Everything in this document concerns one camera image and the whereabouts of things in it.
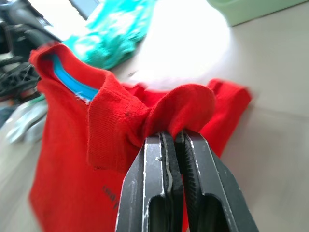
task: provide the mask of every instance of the light green container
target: light green container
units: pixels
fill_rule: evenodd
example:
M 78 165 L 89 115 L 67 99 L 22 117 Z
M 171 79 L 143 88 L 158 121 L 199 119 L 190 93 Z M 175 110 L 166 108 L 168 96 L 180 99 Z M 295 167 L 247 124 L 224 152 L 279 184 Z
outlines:
M 308 0 L 207 0 L 234 26 Z

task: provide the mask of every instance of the green cloth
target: green cloth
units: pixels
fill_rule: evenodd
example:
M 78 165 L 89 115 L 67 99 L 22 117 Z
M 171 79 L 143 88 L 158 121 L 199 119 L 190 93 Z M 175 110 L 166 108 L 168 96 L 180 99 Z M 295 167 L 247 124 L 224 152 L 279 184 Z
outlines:
M 85 63 L 110 69 L 134 55 L 146 35 L 155 0 L 105 0 L 78 34 L 63 42 Z

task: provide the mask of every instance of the gray floor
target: gray floor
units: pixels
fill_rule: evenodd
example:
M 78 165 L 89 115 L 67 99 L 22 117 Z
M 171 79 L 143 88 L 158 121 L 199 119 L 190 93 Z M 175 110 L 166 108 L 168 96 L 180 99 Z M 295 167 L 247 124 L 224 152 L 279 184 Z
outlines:
M 252 90 L 222 160 L 263 232 L 309 231 L 308 21 L 305 3 L 229 29 L 205 0 L 158 1 L 139 53 L 114 69 L 155 88 L 222 78 Z M 34 232 L 27 194 L 40 144 L 8 145 L 12 123 L 0 130 L 0 231 Z

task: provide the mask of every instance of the floor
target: floor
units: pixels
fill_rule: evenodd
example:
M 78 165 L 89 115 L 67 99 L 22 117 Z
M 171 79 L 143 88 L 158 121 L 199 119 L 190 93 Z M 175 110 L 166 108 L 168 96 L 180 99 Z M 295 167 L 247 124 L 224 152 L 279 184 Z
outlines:
M 304 3 L 228 28 L 205 0 L 159 1 L 138 54 L 114 69 L 153 88 L 216 77 L 252 90 L 222 160 L 262 232 L 309 231 L 308 12 Z M 40 144 L 7 144 L 16 118 L 0 130 L 0 231 L 36 232 L 27 194 Z

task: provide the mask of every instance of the red t-shirt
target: red t-shirt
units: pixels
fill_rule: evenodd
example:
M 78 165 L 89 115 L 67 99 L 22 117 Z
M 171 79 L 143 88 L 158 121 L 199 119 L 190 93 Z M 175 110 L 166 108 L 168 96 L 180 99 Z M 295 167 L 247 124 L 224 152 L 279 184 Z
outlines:
M 59 81 L 52 54 L 75 80 L 99 89 L 89 105 Z M 147 136 L 168 131 L 175 137 L 187 128 L 220 155 L 251 100 L 245 88 L 220 80 L 165 92 L 124 86 L 62 44 L 32 52 L 30 62 L 49 106 L 30 192 L 46 232 L 114 231 L 123 178 Z M 184 230 L 187 225 L 184 213 Z

